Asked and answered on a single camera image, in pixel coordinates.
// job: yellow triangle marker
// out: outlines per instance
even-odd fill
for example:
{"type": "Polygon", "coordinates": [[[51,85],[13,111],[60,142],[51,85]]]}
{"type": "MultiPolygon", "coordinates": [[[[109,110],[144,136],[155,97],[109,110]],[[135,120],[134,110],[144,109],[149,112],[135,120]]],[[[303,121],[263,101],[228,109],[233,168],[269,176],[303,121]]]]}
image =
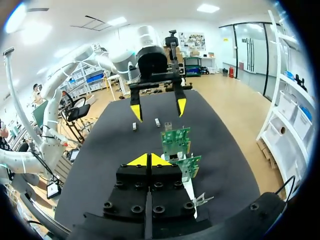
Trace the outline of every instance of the yellow triangle marker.
{"type": "Polygon", "coordinates": [[[139,119],[139,121],[142,123],[142,119],[141,119],[141,112],[140,112],[140,105],[136,104],[136,105],[131,105],[131,110],[133,111],[134,115],[139,119]]]}
{"type": "Polygon", "coordinates": [[[145,154],[141,155],[140,157],[136,158],[135,160],[129,162],[127,165],[136,166],[136,165],[140,164],[141,166],[147,166],[147,158],[148,158],[148,154],[145,153],[145,154]]]}
{"type": "Polygon", "coordinates": [[[179,117],[181,117],[184,114],[186,103],[187,103],[186,98],[178,99],[178,105],[179,105],[179,109],[180,109],[180,116],[179,117]]]}
{"type": "Polygon", "coordinates": [[[155,155],[154,153],[151,153],[151,165],[157,166],[158,164],[161,164],[162,166],[170,166],[171,163],[167,162],[166,160],[163,160],[161,157],[155,155]]]}

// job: black table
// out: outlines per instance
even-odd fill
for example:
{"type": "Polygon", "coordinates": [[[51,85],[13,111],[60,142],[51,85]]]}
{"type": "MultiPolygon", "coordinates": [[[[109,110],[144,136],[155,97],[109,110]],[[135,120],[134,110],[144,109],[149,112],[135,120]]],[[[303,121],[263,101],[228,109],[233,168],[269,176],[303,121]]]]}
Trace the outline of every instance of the black table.
{"type": "Polygon", "coordinates": [[[131,111],[129,99],[110,103],[68,174],[55,219],[72,229],[73,224],[84,221],[84,212],[102,216],[120,164],[144,153],[162,154],[160,132],[166,122],[171,122],[173,129],[191,127],[190,151],[202,155],[193,179],[194,193],[198,197],[205,192],[206,197],[215,198],[198,208],[198,219],[219,223],[257,199],[257,182],[233,136],[198,92],[187,90],[185,94],[187,103],[181,118],[173,92],[141,97],[143,123],[131,111]],[[134,122],[137,132],[133,132],[134,122]]]}

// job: poster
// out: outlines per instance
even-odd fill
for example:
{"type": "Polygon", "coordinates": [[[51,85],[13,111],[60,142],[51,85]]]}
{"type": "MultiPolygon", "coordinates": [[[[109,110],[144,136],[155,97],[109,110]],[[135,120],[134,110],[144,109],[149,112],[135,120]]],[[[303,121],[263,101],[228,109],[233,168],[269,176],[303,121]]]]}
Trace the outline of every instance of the poster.
{"type": "Polygon", "coordinates": [[[205,51],[205,35],[199,32],[179,32],[179,45],[181,49],[187,51],[205,51]]]}

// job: black chair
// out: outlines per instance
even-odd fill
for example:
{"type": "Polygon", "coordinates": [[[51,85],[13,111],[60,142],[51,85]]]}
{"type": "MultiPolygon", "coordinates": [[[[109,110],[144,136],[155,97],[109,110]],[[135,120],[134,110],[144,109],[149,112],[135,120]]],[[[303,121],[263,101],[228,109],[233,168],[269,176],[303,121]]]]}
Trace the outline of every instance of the black chair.
{"type": "Polygon", "coordinates": [[[68,98],[68,104],[67,104],[67,107],[63,111],[64,114],[62,114],[62,117],[64,118],[66,125],[69,127],[69,129],[71,130],[71,132],[73,133],[75,138],[80,143],[82,143],[84,141],[84,136],[81,134],[81,132],[83,130],[87,130],[88,132],[90,132],[88,126],[90,126],[93,123],[85,124],[81,118],[87,116],[91,105],[86,104],[85,97],[81,97],[77,100],[73,100],[73,98],[66,91],[62,91],[62,96],[66,96],[68,98]],[[76,106],[76,104],[78,102],[80,102],[81,100],[83,100],[83,105],[76,106]],[[83,125],[83,127],[81,129],[78,129],[77,126],[75,125],[76,120],[81,121],[81,123],[83,125]]]}

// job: small white connector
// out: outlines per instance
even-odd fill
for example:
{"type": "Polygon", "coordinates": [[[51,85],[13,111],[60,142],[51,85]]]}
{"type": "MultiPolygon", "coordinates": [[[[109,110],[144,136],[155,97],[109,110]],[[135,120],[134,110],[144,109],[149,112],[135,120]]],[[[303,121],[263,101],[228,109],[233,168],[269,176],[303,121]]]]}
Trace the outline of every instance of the small white connector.
{"type": "Polygon", "coordinates": [[[155,118],[154,120],[155,120],[155,124],[156,124],[157,128],[160,128],[161,125],[160,125],[159,119],[155,118]]]}

